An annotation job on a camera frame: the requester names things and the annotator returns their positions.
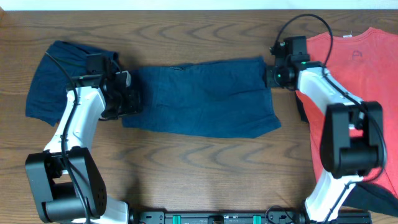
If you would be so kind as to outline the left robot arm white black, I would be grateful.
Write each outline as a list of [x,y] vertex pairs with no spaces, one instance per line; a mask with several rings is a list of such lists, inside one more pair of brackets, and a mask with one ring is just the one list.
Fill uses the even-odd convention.
[[25,161],[39,217],[44,223],[129,223],[129,205],[107,194],[91,148],[108,105],[120,110],[132,96],[132,76],[103,72],[68,81],[67,105],[53,138]]

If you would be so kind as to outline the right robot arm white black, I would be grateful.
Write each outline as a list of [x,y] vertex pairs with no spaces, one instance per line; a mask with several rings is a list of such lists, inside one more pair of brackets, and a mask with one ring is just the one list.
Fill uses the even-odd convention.
[[291,63],[266,70],[267,87],[293,88],[324,115],[320,143],[322,174],[304,201],[300,223],[330,223],[351,191],[373,169],[386,165],[382,106],[352,95],[320,62]]

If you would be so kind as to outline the navy blue shorts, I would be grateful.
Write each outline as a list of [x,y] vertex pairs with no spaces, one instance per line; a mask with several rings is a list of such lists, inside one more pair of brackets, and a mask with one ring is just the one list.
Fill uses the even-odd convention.
[[262,57],[142,67],[143,110],[125,128],[204,136],[256,138],[281,127],[262,80]]

